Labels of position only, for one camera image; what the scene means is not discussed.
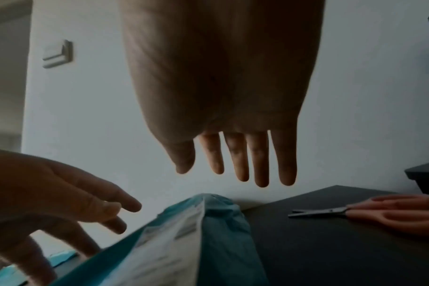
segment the hand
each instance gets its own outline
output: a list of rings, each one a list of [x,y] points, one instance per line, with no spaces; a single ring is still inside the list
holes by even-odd
[[[115,233],[126,224],[121,208],[138,212],[141,204],[117,185],[77,168],[43,158],[0,151],[0,259],[15,264],[39,286],[55,278],[36,230],[61,239],[83,257],[100,249],[78,221],[99,222]]]
[[[120,0],[137,96],[178,173],[199,136],[217,174],[223,132],[236,175],[269,183],[268,131],[284,185],[296,179],[297,118],[314,68],[324,1]]]

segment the scissor blade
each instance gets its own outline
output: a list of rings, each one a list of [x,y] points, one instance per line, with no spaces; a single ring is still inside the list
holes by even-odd
[[[309,217],[309,216],[339,215],[339,214],[345,213],[347,209],[348,209],[347,207],[339,207],[339,208],[333,208],[333,209],[312,210],[312,211],[289,214],[289,218],[306,217],[306,216]]]

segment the black table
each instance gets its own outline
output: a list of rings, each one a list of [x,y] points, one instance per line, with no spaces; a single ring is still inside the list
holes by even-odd
[[[429,194],[429,163],[406,169],[408,179],[416,181],[422,193]]]
[[[287,217],[388,193],[333,186],[244,211],[271,285],[429,286],[429,238],[343,218]]]

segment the blue package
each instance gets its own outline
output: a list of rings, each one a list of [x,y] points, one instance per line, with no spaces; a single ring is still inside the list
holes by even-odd
[[[267,286],[250,227],[230,199],[200,194],[174,204],[146,226],[92,257],[52,286],[99,286],[135,247],[147,227],[158,227],[192,206],[204,202],[198,286]]]

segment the finger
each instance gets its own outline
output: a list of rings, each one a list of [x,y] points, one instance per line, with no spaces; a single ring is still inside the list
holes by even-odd
[[[224,173],[224,161],[219,134],[200,135],[199,140],[213,172],[219,175]]]
[[[196,150],[194,149],[194,141],[187,141],[178,144],[164,144],[172,162],[175,164],[175,169],[179,174],[185,174],[191,170],[196,160]]]
[[[82,256],[89,258],[100,252],[98,244],[83,230],[79,223],[57,219],[42,230],[49,235],[62,240],[74,248]]]
[[[0,259],[16,265],[37,286],[49,285],[57,278],[40,246],[31,237],[0,250]]]
[[[138,212],[142,207],[138,200],[110,181],[58,162],[52,162],[51,167],[54,173],[66,182],[103,201],[119,202],[124,209],[130,212]]]
[[[124,233],[127,228],[126,223],[119,217],[116,217],[112,220],[104,221],[101,224],[116,234]]]
[[[64,180],[44,179],[41,191],[26,208],[37,214],[47,214],[72,221],[103,222],[115,218],[120,203],[105,202]]]
[[[232,157],[235,174],[240,181],[246,182],[249,180],[249,162],[244,135],[241,133],[224,132],[224,138]]]
[[[264,188],[270,182],[268,133],[256,132],[246,134],[245,137],[247,145],[251,150],[256,185]]]
[[[272,143],[276,150],[279,178],[282,184],[291,186],[297,174],[296,126],[286,130],[271,130]]]

